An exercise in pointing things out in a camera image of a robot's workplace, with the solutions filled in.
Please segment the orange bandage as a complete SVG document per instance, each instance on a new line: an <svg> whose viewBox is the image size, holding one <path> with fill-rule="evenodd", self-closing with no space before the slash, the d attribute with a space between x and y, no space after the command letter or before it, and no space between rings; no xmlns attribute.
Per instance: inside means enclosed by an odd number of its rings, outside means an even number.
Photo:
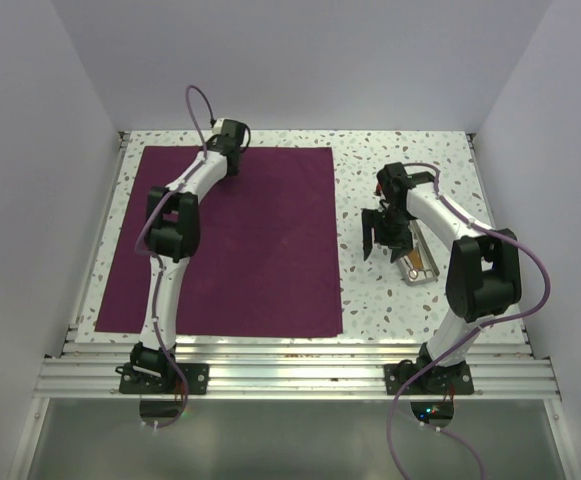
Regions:
<svg viewBox="0 0 581 480"><path fill-rule="evenodd" d="M412 250L407 255L410 267L414 270L420 270L424 268L423 260L420 256L420 253L417 250Z"/></svg>

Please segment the steel instrument tray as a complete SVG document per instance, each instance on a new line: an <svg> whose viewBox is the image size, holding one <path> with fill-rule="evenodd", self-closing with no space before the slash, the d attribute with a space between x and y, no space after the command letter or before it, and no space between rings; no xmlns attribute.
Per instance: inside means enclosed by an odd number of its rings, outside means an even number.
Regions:
<svg viewBox="0 0 581 480"><path fill-rule="evenodd" d="M402 279L409 286L436 282L440 271L421 228L416 221L411 221L409 229L413 238L413 249L396 261Z"/></svg>

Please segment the steel forceps scissors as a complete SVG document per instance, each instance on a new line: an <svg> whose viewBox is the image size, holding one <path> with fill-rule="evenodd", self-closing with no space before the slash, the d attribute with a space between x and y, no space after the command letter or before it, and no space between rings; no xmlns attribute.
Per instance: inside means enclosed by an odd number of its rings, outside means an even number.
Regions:
<svg viewBox="0 0 581 480"><path fill-rule="evenodd" d="M430 269L411 269L408 278L413 282L423 282L435 278L435 272Z"/></svg>

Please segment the purple cloth mat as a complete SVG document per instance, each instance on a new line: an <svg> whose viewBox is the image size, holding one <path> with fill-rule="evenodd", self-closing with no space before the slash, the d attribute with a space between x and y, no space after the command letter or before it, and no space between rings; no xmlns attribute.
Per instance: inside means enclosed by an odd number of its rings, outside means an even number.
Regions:
<svg viewBox="0 0 581 480"><path fill-rule="evenodd" d="M174 180L196 147L144 148L96 331L139 333L149 258L134 251L151 187ZM329 148L251 148L240 172L200 204L201 242L182 282L177 332L331 338L343 331L335 176Z"/></svg>

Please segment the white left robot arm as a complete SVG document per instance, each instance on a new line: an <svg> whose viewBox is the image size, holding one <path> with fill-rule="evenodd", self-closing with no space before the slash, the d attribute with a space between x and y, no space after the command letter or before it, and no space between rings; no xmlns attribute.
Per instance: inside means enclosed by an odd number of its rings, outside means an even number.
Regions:
<svg viewBox="0 0 581 480"><path fill-rule="evenodd" d="M145 320L130 368L142 374L155 392L171 390L178 379L173 357L176 315L185 271L200 245L200 203L218 182L239 173L250 139L246 124L217 120L191 165L148 194L146 224L136 251L150 257L151 278Z"/></svg>

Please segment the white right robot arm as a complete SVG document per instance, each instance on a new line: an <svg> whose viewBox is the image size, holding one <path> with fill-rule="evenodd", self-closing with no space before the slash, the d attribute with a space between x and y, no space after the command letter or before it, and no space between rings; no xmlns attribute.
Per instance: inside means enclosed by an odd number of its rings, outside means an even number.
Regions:
<svg viewBox="0 0 581 480"><path fill-rule="evenodd" d="M413 221L425 224L450 254L445 285L449 310L423 345L424 362L415 369L419 387L438 392L451 380L449 367L463 362L474 343L466 336L519 302L516 236L470 219L465 209L439 192L439 180L432 173L409 173L400 162L379 170L376 195L380 207L361 213L364 257L376 245L388 249L392 263L410 254Z"/></svg>

